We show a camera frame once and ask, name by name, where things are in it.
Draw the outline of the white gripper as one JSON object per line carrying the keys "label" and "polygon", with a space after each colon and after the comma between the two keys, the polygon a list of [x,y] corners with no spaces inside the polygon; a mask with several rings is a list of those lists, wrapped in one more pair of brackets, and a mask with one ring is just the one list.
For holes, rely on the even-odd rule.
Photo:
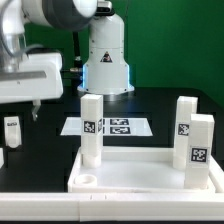
{"label": "white gripper", "polygon": [[16,72],[0,73],[0,104],[33,101],[31,112],[37,121],[41,100],[63,94],[61,68],[59,53],[28,55]]}

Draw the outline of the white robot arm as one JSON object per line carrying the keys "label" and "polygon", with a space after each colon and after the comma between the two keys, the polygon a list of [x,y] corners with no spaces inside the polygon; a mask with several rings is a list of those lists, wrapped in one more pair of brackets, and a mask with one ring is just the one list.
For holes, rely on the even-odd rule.
{"label": "white robot arm", "polygon": [[63,62],[89,30],[89,57],[77,90],[116,100],[134,91],[124,59],[124,22],[110,0],[0,0],[0,104],[63,94]]}

